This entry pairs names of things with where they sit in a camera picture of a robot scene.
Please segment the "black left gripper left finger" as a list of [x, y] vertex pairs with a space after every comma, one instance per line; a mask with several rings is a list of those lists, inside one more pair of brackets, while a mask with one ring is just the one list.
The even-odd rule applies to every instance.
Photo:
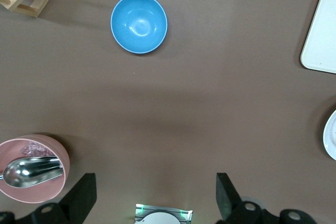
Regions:
[[20, 219], [3, 211], [1, 223], [83, 223], [95, 203], [96, 175], [86, 173], [58, 203], [44, 204]]

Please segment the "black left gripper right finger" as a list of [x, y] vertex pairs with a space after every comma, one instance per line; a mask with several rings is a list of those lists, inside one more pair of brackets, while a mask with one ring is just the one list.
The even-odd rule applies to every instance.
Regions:
[[243, 201], [226, 173], [216, 174], [216, 202], [222, 217], [218, 223], [316, 223], [309, 214], [300, 210], [284, 209], [275, 216], [257, 203]]

